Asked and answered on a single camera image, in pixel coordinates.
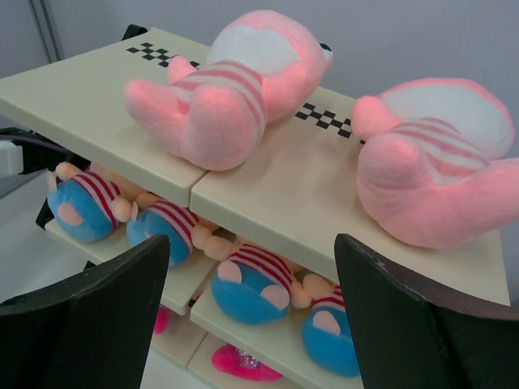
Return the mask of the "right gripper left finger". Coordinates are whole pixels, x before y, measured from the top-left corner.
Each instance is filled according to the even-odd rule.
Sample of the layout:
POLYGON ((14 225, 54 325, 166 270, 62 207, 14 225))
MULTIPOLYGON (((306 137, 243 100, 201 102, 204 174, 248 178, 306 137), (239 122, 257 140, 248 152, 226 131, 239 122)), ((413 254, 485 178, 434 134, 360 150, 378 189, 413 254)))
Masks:
POLYGON ((156 235, 1 304, 3 388, 138 388, 169 261, 156 235))

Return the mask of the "boy doll blue pants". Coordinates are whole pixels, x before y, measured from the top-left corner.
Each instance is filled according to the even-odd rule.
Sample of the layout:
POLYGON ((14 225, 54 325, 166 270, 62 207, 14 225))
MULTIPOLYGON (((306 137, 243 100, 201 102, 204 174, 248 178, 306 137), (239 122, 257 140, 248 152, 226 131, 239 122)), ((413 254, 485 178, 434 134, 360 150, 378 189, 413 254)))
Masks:
POLYGON ((97 163, 85 170, 70 162, 46 173, 47 203, 59 226, 82 242, 106 238, 130 219, 132 203, 145 192, 97 163))
POLYGON ((204 219, 188 207, 180 207, 153 193, 140 194, 132 204, 126 223, 130 246, 137 246, 154 235, 169 239, 169 266, 183 264, 194 249, 204 244, 221 226, 204 219))

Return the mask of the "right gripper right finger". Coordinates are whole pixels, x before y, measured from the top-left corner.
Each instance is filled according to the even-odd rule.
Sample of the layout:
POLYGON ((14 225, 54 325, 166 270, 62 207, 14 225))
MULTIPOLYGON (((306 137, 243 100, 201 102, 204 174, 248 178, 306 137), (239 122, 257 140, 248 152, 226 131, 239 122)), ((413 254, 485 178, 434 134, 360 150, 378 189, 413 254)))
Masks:
POLYGON ((404 267, 349 234, 334 243, 365 388, 516 388, 518 309, 404 267))

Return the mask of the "boy doll bald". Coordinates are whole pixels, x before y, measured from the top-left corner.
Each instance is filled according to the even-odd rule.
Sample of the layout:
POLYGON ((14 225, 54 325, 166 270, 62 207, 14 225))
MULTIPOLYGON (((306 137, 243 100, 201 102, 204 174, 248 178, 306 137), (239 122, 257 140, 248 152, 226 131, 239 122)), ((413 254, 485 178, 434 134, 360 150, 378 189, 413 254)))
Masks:
POLYGON ((252 242, 213 237, 204 253, 219 262, 211 283, 214 301, 240 323, 274 323, 332 290, 331 281, 252 242))

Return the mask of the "boy doll black hair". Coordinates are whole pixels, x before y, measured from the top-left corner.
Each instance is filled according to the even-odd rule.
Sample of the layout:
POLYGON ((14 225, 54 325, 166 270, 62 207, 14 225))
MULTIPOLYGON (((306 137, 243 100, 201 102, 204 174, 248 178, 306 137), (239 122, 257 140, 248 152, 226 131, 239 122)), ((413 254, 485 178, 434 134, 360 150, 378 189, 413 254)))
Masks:
POLYGON ((312 298, 311 310, 301 325, 307 356, 319 367, 346 378, 360 369, 345 311, 341 286, 316 274, 303 279, 312 298))

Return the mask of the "pink frog plush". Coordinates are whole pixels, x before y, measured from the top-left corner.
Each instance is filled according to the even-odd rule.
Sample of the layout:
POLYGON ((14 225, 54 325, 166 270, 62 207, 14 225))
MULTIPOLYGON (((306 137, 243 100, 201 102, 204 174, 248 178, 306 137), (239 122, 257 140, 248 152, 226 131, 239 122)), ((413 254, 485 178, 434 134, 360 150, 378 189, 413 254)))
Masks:
POLYGON ((166 84, 133 79, 123 100, 168 153, 224 171, 242 164, 266 126, 295 111, 331 64, 332 49, 299 22, 251 11, 218 34, 204 66, 196 69, 177 55, 166 84))
POLYGON ((468 79, 426 78, 362 96, 357 192, 401 242, 446 248, 518 219, 515 130, 506 106, 468 79))

